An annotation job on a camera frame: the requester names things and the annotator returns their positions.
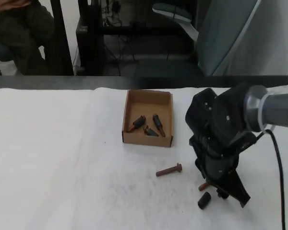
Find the white cloth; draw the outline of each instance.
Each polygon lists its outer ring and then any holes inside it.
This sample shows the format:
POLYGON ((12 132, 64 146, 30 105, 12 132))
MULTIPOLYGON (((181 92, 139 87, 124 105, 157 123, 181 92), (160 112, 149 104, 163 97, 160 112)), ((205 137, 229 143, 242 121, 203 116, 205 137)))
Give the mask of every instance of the white cloth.
MULTIPOLYGON (((0 230, 279 230, 280 189, 269 136, 241 154, 245 208, 204 182, 185 114, 202 89, 170 90, 172 148, 123 144, 126 91, 0 90, 0 230), (181 173, 155 173, 182 164, 181 173)), ((220 94, 225 89, 216 89, 220 94)), ((284 93, 288 87, 279 88, 284 93)), ((288 128, 277 127, 288 228, 288 128)))

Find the open cardboard tray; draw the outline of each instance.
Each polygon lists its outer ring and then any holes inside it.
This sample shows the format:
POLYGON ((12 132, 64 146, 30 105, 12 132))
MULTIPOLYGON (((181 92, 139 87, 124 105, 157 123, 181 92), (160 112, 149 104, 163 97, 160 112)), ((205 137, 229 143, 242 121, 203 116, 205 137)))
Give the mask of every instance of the open cardboard tray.
POLYGON ((173 140, 173 96, 170 92, 150 90, 129 90, 127 92, 122 139, 124 143, 171 147, 173 140), (165 138, 161 136, 153 122, 153 115, 158 114, 163 125, 165 138), (140 116, 146 117, 146 124, 131 133, 128 127, 140 116), (148 136, 143 128, 148 125, 159 137, 148 136))

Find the office chair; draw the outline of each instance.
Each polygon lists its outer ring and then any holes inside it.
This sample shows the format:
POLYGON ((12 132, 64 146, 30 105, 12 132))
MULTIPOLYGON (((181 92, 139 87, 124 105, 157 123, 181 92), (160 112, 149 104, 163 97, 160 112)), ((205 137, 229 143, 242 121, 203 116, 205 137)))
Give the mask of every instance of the office chair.
POLYGON ((199 32, 184 9, 156 3, 153 11, 178 23, 196 42, 198 63, 149 61, 138 65, 135 77, 203 77, 224 75, 261 0, 212 0, 199 32))

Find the green pants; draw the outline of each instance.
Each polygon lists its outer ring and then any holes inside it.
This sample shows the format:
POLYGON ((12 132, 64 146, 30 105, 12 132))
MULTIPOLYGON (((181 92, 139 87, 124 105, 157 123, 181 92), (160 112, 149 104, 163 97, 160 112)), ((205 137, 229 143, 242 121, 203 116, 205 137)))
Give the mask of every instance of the green pants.
POLYGON ((23 75, 64 75, 53 17, 39 1, 0 12, 0 42, 11 50, 23 75), (45 59, 40 46, 44 47, 45 59))

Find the chair armrest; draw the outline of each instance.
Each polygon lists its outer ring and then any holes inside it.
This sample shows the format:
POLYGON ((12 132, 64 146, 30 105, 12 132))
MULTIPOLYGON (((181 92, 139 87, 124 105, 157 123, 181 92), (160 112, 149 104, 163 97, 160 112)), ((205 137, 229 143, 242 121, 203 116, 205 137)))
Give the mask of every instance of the chair armrest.
POLYGON ((182 20, 186 23, 190 23, 192 21, 192 15, 189 12, 175 5, 155 3, 153 5, 153 11, 171 19, 182 20))
POLYGON ((186 10, 175 5, 156 3, 153 5, 153 12, 164 15, 178 23, 193 41, 197 41, 199 33, 191 25, 192 15, 186 10))

